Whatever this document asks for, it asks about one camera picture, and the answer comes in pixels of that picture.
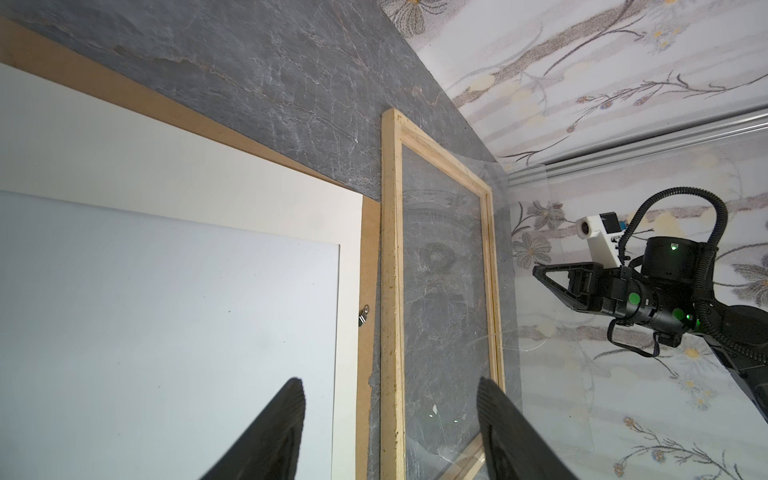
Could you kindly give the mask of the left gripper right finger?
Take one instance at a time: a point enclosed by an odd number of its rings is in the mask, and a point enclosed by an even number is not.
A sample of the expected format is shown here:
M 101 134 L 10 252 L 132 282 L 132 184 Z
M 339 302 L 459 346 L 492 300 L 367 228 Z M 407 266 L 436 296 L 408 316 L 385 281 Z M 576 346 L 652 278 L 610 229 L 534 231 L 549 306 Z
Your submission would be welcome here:
M 492 379 L 480 378 L 476 406 L 490 479 L 577 479 Z

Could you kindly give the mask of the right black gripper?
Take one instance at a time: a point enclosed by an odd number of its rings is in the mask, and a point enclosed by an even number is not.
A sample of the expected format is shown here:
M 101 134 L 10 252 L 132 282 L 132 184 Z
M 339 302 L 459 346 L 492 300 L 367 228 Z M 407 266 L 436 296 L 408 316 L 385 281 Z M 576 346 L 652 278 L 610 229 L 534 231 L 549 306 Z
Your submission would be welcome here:
M 657 236 L 628 265 L 537 264 L 532 274 L 571 310 L 609 317 L 606 336 L 614 346 L 631 346 L 615 337 L 617 328 L 640 326 L 652 331 L 653 348 L 677 347 L 684 335 L 701 330 L 694 294 L 704 288 L 696 280 L 700 275 L 711 278 L 711 269 L 701 265 L 713 252 L 707 242 Z M 565 273 L 567 284 L 558 283 L 555 273 Z

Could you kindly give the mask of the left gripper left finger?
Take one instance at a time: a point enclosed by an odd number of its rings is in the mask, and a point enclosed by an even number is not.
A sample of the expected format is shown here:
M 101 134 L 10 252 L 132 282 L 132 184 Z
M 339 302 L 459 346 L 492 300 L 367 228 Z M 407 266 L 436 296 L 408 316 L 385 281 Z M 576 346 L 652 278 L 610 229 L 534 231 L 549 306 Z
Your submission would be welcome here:
M 302 381 L 290 378 L 202 479 L 294 479 L 305 413 Z

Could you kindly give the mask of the clear acrylic sheet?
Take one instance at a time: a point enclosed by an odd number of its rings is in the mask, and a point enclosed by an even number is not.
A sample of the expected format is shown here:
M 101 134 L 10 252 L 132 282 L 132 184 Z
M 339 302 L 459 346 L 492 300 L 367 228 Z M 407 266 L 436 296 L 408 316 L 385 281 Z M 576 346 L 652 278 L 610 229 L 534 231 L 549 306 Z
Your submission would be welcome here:
M 479 436 L 478 380 L 491 369 L 481 201 L 411 150 L 402 155 L 405 471 L 437 479 Z M 492 165 L 504 381 L 508 396 L 562 457 L 590 448 L 574 314 L 533 276 L 563 259 L 546 175 L 513 186 Z

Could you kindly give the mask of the white mat photo sheet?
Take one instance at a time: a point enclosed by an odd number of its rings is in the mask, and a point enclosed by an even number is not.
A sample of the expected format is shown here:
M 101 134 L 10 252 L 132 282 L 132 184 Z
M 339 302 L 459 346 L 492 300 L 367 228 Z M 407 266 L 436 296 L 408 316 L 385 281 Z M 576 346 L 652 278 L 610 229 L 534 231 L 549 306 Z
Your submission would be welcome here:
M 198 479 L 291 378 L 355 475 L 363 198 L 1 69 L 1 475 Z

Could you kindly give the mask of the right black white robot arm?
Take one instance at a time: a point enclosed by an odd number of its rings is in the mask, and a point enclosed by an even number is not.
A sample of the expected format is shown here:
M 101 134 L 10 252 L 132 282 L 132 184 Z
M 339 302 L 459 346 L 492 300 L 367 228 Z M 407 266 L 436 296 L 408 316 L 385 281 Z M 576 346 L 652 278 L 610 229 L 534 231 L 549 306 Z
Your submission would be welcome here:
M 610 318 L 608 341 L 654 358 L 685 335 L 702 338 L 761 413 L 767 411 L 767 314 L 726 305 L 714 294 L 715 248 L 652 237 L 627 266 L 596 262 L 537 265 L 534 277 L 565 306 Z

